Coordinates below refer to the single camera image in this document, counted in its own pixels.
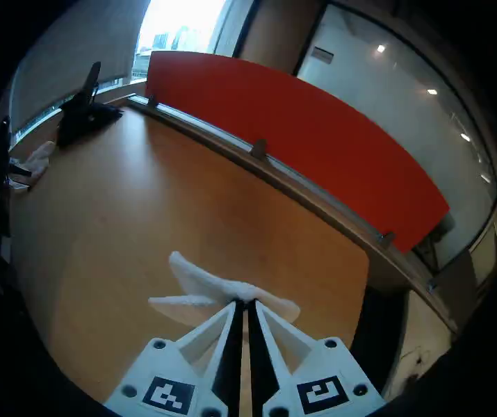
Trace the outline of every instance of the wall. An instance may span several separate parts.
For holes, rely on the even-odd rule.
[[[320,0],[260,1],[239,58],[291,74],[321,3]]]
[[[320,47],[333,53],[333,60],[327,64],[307,56],[299,77],[372,119],[428,173],[455,220],[455,228],[436,245],[443,266],[472,242],[491,212],[496,189],[480,175],[495,181],[478,135],[447,86],[396,42],[376,25],[329,6],[309,51]],[[386,46],[383,54],[376,51],[379,44]],[[428,94],[428,88],[439,94]],[[472,141],[461,138],[463,131]]]

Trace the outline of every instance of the screw hole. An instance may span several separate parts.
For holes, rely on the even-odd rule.
[[[221,411],[218,409],[206,408],[202,410],[202,417],[221,417]]]
[[[270,417],[288,417],[288,409],[285,407],[275,407],[270,411]]]
[[[368,392],[368,387],[364,384],[358,384],[355,386],[355,389],[353,389],[352,392],[355,393],[355,395],[361,397]]]
[[[138,393],[136,391],[136,388],[134,388],[132,385],[125,385],[121,389],[122,395],[128,398],[136,397],[136,394]]]

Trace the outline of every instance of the table surface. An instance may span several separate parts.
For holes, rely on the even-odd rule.
[[[350,346],[368,272],[363,250],[225,157],[124,108],[56,151],[11,202],[13,264],[60,369],[104,402],[153,337],[190,328],[149,307],[183,295],[174,250],[209,272],[296,302],[295,325]]]

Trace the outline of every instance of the towel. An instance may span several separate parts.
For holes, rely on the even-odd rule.
[[[178,252],[171,253],[169,264],[187,295],[151,297],[148,302],[160,313],[184,325],[201,325],[232,300],[249,302],[257,298],[288,322],[293,322],[300,314],[300,308],[294,302],[247,282],[216,277],[187,261]]]

